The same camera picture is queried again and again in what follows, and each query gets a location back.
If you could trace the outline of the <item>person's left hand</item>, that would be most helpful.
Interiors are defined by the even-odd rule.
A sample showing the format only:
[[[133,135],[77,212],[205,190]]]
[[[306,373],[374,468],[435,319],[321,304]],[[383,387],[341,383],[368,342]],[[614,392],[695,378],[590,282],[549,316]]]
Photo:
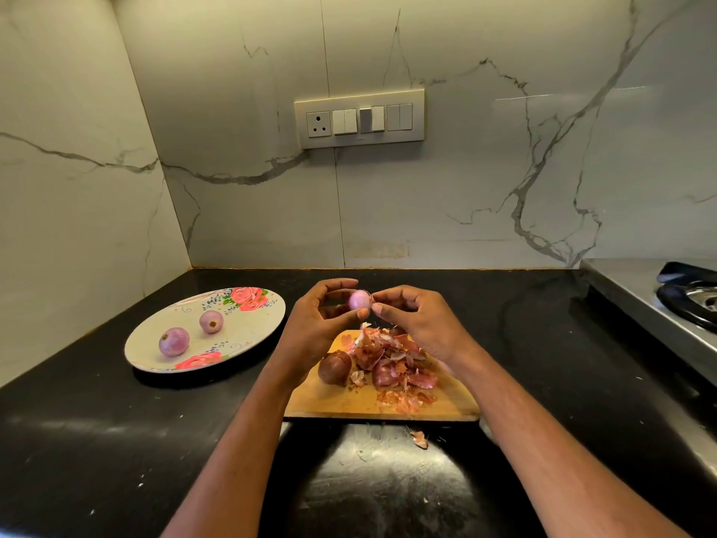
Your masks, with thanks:
[[[309,289],[293,306],[266,368],[291,387],[301,384],[338,337],[323,334],[322,308],[349,307],[348,298],[357,288],[356,279],[333,278]]]

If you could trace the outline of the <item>person's right hand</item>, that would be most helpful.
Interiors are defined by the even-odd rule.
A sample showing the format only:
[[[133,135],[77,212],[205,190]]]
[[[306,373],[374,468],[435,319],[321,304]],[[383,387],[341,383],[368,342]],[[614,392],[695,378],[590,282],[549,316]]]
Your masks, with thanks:
[[[373,300],[412,313],[411,328],[403,330],[451,370],[459,371],[479,355],[479,345],[438,292],[400,285],[374,293]]]

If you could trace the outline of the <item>person's right forearm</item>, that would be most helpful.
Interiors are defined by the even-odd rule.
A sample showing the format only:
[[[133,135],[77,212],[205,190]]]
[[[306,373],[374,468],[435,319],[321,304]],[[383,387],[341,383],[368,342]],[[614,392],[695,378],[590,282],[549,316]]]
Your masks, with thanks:
[[[549,538],[690,538],[596,459],[472,338],[445,357]]]

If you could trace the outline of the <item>person's left forearm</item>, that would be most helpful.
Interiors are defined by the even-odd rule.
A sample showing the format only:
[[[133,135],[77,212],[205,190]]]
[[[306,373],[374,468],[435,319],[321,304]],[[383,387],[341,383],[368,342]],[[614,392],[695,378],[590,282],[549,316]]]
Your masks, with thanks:
[[[257,538],[285,409],[316,361],[274,351],[160,538]]]

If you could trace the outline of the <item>unpeeled brown onion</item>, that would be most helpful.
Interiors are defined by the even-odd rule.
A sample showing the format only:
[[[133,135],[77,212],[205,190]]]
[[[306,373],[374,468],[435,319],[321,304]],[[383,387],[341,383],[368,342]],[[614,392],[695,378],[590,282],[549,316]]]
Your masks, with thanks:
[[[318,364],[318,377],[328,385],[344,387],[353,367],[351,356],[342,350],[327,353]]]

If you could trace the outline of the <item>pile of onion peels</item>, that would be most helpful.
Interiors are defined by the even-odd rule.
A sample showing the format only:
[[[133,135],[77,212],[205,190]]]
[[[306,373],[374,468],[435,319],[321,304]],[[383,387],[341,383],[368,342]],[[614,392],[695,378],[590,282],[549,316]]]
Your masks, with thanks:
[[[399,415],[415,414],[437,401],[438,377],[427,353],[408,334],[364,323],[340,334],[336,343],[353,361],[345,384],[349,391],[372,388],[378,407]]]

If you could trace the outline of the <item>wooden cutting board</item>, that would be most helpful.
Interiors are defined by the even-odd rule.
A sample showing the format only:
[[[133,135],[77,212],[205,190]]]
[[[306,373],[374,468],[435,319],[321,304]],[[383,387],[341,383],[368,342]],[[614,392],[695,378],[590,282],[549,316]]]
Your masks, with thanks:
[[[372,371],[365,371],[352,352],[357,338],[365,331],[386,338],[396,331],[387,328],[348,330],[332,343],[329,353],[344,352],[352,358],[352,368],[344,383],[326,383],[315,365],[305,381],[292,393],[284,416],[298,418],[336,418],[349,420],[418,420],[427,422],[476,422],[479,406],[468,389],[449,375],[431,355],[407,334],[399,335],[405,349],[387,351]]]

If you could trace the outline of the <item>white floral plate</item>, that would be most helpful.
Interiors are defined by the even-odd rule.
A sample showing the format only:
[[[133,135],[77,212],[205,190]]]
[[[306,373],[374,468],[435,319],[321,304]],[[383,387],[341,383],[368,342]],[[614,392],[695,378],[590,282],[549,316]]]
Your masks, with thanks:
[[[258,287],[223,288],[174,303],[138,325],[124,355],[152,374],[181,374],[222,364],[254,349],[282,323],[286,305]]]

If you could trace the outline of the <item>steel gas stove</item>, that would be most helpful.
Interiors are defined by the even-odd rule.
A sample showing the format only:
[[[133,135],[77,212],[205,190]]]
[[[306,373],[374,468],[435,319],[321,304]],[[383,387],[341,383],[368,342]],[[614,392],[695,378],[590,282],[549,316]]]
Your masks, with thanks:
[[[656,296],[667,260],[588,259],[579,272],[587,283],[717,387],[717,334],[669,311]],[[717,260],[681,262],[717,270]]]

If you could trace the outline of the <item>black stove burner grate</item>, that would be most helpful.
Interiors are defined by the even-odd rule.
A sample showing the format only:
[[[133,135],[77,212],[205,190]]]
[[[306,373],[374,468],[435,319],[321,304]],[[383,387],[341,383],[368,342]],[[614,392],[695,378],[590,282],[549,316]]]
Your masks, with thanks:
[[[717,334],[717,270],[666,262],[657,275],[656,296],[669,311]]]

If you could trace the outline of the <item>white wall switch panel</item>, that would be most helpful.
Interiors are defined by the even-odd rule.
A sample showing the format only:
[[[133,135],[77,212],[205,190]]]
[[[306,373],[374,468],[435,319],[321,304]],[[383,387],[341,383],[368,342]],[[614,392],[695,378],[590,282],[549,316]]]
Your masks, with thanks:
[[[425,90],[294,102],[303,150],[358,145],[422,142],[425,139]]]

